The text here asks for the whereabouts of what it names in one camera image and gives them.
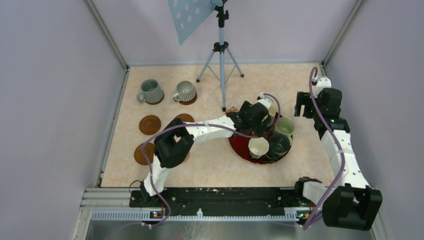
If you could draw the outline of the cream ceramic mug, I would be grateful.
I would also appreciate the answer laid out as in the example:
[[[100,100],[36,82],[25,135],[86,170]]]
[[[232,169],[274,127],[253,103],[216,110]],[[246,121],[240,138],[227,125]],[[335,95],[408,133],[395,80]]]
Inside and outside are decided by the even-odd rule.
[[[273,105],[271,105],[271,106],[268,108],[268,115],[269,115],[271,118],[274,118],[274,117],[276,116],[276,114],[277,114],[277,111],[276,111],[275,107],[274,107]]]

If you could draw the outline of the white faceted cup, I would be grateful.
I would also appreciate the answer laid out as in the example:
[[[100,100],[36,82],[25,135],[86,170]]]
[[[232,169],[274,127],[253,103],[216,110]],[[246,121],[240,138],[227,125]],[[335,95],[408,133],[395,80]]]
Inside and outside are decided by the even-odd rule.
[[[249,154],[253,159],[259,159],[269,151],[269,142],[264,137],[251,138],[248,142]]]

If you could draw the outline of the ribbed grey white cup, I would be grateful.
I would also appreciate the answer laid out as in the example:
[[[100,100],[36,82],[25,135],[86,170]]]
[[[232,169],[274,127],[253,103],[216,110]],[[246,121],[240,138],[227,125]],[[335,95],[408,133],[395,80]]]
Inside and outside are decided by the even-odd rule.
[[[175,102],[190,102],[196,97],[197,91],[190,81],[181,81],[177,84],[175,94],[172,96]]]

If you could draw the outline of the grey ceramic mug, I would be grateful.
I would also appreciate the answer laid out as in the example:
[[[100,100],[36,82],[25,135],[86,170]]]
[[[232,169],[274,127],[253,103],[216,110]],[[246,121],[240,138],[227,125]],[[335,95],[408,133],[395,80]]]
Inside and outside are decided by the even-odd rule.
[[[143,81],[140,89],[141,92],[136,95],[136,100],[139,103],[145,103],[145,101],[154,103],[165,95],[156,79],[147,79]]]

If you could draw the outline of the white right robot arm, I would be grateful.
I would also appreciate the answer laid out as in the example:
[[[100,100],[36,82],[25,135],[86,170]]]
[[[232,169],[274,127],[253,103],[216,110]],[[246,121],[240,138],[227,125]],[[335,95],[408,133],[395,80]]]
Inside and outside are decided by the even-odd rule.
[[[299,179],[301,187],[293,192],[294,202],[315,205],[304,229],[323,220],[328,227],[368,231],[383,202],[381,192],[371,188],[359,168],[348,122],[340,116],[341,102],[342,92],[335,88],[323,88],[317,96],[309,92],[296,96],[294,116],[314,120],[334,173],[328,187],[308,177]]]

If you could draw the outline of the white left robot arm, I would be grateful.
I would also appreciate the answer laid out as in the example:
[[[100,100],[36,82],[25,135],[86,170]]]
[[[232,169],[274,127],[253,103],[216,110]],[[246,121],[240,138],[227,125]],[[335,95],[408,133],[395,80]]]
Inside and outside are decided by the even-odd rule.
[[[263,135],[271,121],[272,103],[269,98],[258,99],[254,104],[245,101],[238,112],[202,122],[172,120],[164,130],[148,139],[154,144],[153,162],[148,165],[148,176],[140,184],[141,200],[149,207],[160,202],[170,170],[183,163],[194,144],[234,135],[250,139],[252,133]]]

